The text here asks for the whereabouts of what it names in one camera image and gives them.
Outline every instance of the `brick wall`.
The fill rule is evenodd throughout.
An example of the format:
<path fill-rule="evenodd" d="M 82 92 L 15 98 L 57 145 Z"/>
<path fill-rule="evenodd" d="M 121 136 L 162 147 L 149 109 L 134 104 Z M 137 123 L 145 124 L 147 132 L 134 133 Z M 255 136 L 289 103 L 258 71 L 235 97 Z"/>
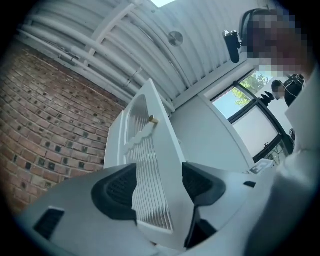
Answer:
<path fill-rule="evenodd" d="M 49 188 L 103 167 L 108 131 L 125 103 L 15 42 L 0 70 L 1 182 L 21 211 Z"/>

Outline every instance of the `tree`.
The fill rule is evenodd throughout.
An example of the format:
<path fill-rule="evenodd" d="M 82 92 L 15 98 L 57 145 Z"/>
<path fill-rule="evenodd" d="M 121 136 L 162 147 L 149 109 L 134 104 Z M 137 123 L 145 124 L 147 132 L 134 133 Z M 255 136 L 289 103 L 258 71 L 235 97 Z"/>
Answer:
<path fill-rule="evenodd" d="M 243 87 L 247 88 L 253 94 L 256 94 L 268 82 L 269 82 L 269 79 L 265 77 L 263 74 L 257 75 L 257 73 L 254 72 L 251 75 L 249 75 L 245 80 L 243 80 L 240 84 Z M 250 102 L 250 99 L 242 91 L 239 91 L 238 89 L 233 88 L 232 93 L 234 96 L 238 98 L 238 100 L 235 102 L 237 105 L 244 107 Z"/>

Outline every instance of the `sky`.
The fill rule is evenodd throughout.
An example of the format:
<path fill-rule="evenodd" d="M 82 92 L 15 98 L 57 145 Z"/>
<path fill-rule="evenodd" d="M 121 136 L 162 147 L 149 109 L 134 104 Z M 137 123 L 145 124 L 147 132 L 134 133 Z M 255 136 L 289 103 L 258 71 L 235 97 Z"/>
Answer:
<path fill-rule="evenodd" d="M 174 1 L 175 0 L 151 0 L 151 2 L 153 2 L 159 8 Z"/>
<path fill-rule="evenodd" d="M 269 72 L 267 71 L 256 71 L 257 76 L 261 74 L 264 75 L 269 81 L 273 78 L 270 76 Z M 214 105 L 220 110 L 220 112 L 228 119 L 241 110 L 241 106 L 236 104 L 238 98 L 233 94 L 232 91 L 229 91 L 221 98 L 214 101 Z"/>

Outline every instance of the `window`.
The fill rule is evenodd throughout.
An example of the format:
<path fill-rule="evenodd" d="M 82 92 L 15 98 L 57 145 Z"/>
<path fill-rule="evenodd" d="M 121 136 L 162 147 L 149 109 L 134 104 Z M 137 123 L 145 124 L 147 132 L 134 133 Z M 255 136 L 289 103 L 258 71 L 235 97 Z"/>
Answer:
<path fill-rule="evenodd" d="M 263 151 L 278 135 L 277 130 L 258 106 L 254 106 L 232 125 L 252 157 Z"/>
<path fill-rule="evenodd" d="M 229 119 L 250 103 L 251 99 L 242 91 L 233 87 L 213 102 L 213 105 Z"/>
<path fill-rule="evenodd" d="M 171 2 L 174 2 L 176 0 L 151 0 L 158 8 L 165 6 Z"/>
<path fill-rule="evenodd" d="M 286 135 L 291 128 L 290 123 L 286 126 L 286 132 L 282 127 L 287 122 L 281 116 L 286 110 L 281 107 L 283 102 L 272 100 L 272 95 L 265 93 L 272 92 L 274 80 L 280 79 L 253 71 L 240 83 L 235 81 L 214 98 L 212 104 L 232 124 L 256 163 L 264 158 L 279 165 L 293 151 L 293 144 Z"/>

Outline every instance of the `black window frame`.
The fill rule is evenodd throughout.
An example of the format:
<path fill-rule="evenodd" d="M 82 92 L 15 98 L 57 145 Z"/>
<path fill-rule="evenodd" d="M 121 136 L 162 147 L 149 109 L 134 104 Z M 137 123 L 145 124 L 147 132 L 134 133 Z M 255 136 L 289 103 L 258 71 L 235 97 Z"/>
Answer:
<path fill-rule="evenodd" d="M 265 104 L 262 103 L 262 101 L 256 97 L 250 90 L 242 86 L 240 83 L 245 80 L 248 76 L 250 76 L 255 70 L 251 70 L 250 72 L 246 73 L 243 77 L 241 77 L 238 81 L 234 81 L 232 85 L 230 85 L 228 88 L 223 90 L 221 93 L 216 95 L 211 99 L 211 102 L 213 103 L 218 98 L 222 97 L 224 94 L 231 91 L 233 88 L 237 88 L 239 91 L 243 92 L 248 98 L 251 98 L 252 100 L 244 106 L 241 110 L 239 110 L 237 113 L 232 115 L 228 118 L 228 121 L 231 124 L 234 124 L 236 121 L 238 121 L 240 118 L 245 116 L 250 110 L 252 110 L 255 106 L 257 106 L 262 113 L 266 116 L 266 118 L 271 122 L 272 126 L 275 128 L 275 130 L 278 132 L 278 135 L 273 139 L 272 142 L 270 142 L 260 153 L 255 155 L 253 157 L 253 161 L 257 163 L 261 159 L 265 158 L 281 141 L 283 141 L 283 144 L 285 146 L 286 151 L 289 155 L 291 155 L 294 151 L 294 144 L 290 137 L 287 135 L 279 121 L 276 119 L 276 117 L 272 114 L 272 112 L 267 108 Z"/>

